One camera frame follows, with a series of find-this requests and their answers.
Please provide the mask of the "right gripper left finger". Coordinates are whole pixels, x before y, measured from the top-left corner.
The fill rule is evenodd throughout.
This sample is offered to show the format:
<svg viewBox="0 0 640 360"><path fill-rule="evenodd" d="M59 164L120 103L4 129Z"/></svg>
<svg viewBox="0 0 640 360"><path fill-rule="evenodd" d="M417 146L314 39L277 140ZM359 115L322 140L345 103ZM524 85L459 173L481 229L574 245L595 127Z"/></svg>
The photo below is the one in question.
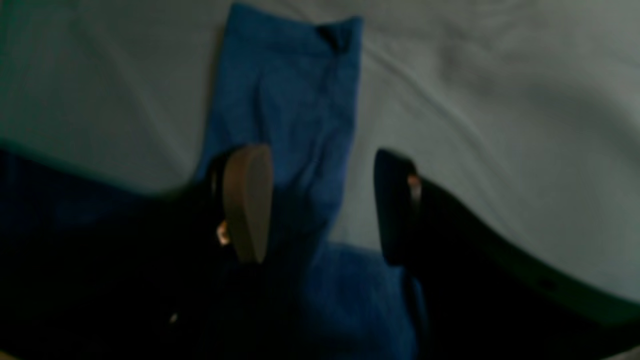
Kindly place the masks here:
<svg viewBox="0 0 640 360"><path fill-rule="evenodd" d="M1 355L186 358L228 266L260 264L274 160L236 146L171 199L1 151Z"/></svg>

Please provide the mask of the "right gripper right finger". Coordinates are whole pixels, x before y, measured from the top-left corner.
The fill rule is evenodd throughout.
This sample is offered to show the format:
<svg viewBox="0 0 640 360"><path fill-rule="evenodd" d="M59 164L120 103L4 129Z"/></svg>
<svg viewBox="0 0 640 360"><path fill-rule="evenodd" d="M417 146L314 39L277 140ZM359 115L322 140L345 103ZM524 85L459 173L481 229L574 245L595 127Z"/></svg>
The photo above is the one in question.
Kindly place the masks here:
<svg viewBox="0 0 640 360"><path fill-rule="evenodd" d="M639 349L639 305L565 275L504 239L464 203L380 149L374 193L387 264L418 283L434 360L601 360Z"/></svg>

